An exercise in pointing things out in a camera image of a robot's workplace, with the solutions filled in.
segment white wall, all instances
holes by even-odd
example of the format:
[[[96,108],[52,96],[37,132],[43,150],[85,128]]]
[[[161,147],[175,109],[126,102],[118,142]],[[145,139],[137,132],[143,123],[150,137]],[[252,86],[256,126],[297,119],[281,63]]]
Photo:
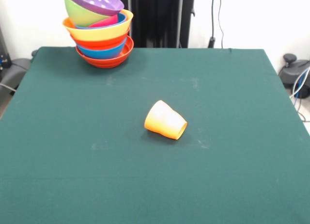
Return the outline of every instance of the white wall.
[[[215,38],[220,47],[221,32],[215,0]],[[189,46],[208,46],[211,36],[211,0],[195,0]],[[291,52],[310,59],[309,0],[222,0],[221,26],[225,48],[263,48],[278,71],[283,54]]]
[[[216,47],[220,47],[215,0]],[[309,0],[222,0],[225,48],[264,48],[276,70],[292,52],[310,58]],[[195,0],[189,46],[207,47],[211,36],[211,0]],[[63,0],[0,0],[0,26],[11,57],[30,58],[40,46],[73,46],[62,26]],[[295,18],[293,23],[288,19]]]
[[[41,46],[74,46],[62,21],[64,0],[0,0],[0,26],[11,58],[31,58]]]

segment cup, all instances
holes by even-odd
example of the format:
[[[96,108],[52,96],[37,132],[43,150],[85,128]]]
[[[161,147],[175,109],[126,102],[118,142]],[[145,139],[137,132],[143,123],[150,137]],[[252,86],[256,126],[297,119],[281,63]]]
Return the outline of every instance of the cup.
[[[178,140],[187,121],[164,101],[156,102],[146,116],[144,127],[167,138]]]

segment stack of bowls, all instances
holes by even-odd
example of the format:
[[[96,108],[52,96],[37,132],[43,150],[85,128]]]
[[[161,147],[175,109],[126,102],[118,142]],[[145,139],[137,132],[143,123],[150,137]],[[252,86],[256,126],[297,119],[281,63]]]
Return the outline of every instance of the stack of bowls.
[[[128,36],[133,14],[120,0],[64,0],[69,15],[62,24],[89,64],[113,68],[124,62],[134,42]]]

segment orange bowl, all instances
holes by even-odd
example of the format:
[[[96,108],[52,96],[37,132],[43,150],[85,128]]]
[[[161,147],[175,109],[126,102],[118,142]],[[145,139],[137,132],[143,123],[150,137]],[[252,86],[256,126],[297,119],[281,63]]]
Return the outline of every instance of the orange bowl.
[[[93,66],[96,66],[98,68],[113,68],[120,65],[128,58],[133,47],[134,47],[134,41],[131,39],[130,36],[127,36],[127,40],[122,52],[115,58],[94,59],[86,57],[84,54],[82,54],[82,52],[78,49],[78,47],[76,47],[76,51],[85,61],[87,61],[89,64]]]
[[[80,41],[75,39],[72,35],[71,38],[75,41],[76,44],[79,46],[88,48],[88,49],[93,49],[93,50],[101,50],[101,49],[108,49],[108,48],[113,48],[121,44],[124,39],[127,37],[129,33],[129,28],[125,32],[125,34],[109,39],[109,40],[104,40],[104,41]]]

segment blue cable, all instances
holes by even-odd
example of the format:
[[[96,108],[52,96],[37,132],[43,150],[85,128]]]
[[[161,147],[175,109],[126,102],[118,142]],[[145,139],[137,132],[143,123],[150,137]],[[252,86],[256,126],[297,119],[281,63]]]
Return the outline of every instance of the blue cable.
[[[303,80],[303,78],[304,78],[304,75],[305,75],[305,73],[300,77],[300,80],[299,80],[297,89],[300,87],[301,82],[302,82],[302,80]],[[295,99],[294,106],[296,105],[296,102],[297,102],[297,100],[298,100],[298,96],[299,96],[299,92],[297,92],[297,96],[296,96],[296,99]]]

